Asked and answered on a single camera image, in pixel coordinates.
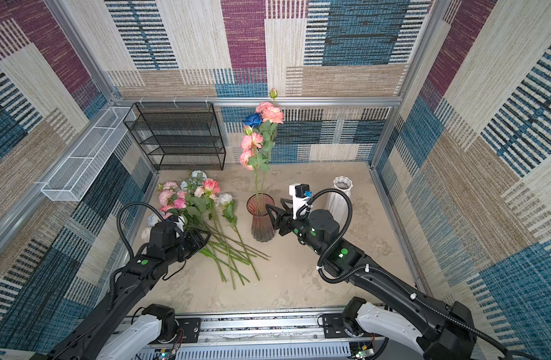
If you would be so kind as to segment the red ribbed glass vase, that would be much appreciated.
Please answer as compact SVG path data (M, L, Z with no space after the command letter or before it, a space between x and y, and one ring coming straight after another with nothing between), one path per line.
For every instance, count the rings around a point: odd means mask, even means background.
M246 204L251 215L251 234L258 242L268 242L273 239L275 230L272 226L267 205L274 205L274 199L265 193L251 196Z

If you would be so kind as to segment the pink double rose stem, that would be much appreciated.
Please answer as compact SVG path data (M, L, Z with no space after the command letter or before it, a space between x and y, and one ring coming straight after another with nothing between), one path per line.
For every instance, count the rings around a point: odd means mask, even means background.
M264 139L263 133L251 126L245 126L244 136L240 143L242 154L239 163L246 170L254 172L254 193L257 205L263 205L263 187L266 175L269 172L269 158L274 142L270 133L266 132L268 139Z

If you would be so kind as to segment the blue artificial rose stem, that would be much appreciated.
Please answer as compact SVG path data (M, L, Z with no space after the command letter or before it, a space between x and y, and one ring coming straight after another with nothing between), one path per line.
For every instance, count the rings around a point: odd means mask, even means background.
M253 113L249 116L247 116L243 121L242 123L246 126L246 127L250 127L252 129L254 128L257 128L257 127L260 127L263 123L263 118L262 118L262 114L261 113Z

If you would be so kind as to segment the pink rose stem with bud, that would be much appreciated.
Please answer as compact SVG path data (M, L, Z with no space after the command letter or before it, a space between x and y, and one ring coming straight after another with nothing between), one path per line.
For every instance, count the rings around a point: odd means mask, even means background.
M276 88L272 88L269 91L269 97L269 102L263 102L257 107L260 113L260 119L262 121L259 130L257 131L257 135L260 135L263 138L259 142L261 147L254 151L257 159L255 167L257 196L259 196L260 193L263 193L266 174L269 171L271 152L275 147L275 138L277 136L278 126L284 124L284 112L276 104L278 90Z

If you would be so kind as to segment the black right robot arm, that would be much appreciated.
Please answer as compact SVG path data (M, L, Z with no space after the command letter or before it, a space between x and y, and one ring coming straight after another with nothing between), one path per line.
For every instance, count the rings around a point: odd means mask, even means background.
M421 293L381 268L345 239L324 257L323 270L380 299L387 309L363 298L350 300L342 314L349 334L374 333L404 345L424 359L470 359L477 338L464 305L449 306Z

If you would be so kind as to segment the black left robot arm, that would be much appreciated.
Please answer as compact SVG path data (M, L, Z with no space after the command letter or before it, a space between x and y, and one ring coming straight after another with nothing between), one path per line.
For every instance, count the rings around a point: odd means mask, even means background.
M130 359L157 339L171 340L177 332L175 311L150 305L137 322L114 340L113 333L129 311L166 276L174 263L185 262L207 246L211 233L182 230L175 222L163 221L150 231L149 241L138 254L116 270L110 292L89 316L46 355L33 359Z

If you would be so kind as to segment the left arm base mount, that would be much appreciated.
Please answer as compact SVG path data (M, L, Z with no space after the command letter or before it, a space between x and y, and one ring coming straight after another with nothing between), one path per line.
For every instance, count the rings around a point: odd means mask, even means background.
M200 317L178 316L171 307L160 304L152 304L141 308L134 315L133 325L140 322L143 316L151 315L161 321L161 331L158 337L150 341L155 344L181 344L197 343L200 334L202 319Z

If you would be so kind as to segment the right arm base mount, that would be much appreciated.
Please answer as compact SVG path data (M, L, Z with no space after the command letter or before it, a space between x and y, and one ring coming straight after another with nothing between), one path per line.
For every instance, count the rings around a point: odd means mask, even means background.
M341 313L322 313L317 324L323 329L325 338L371 337L356 322L359 309L366 304L363 298L353 297Z

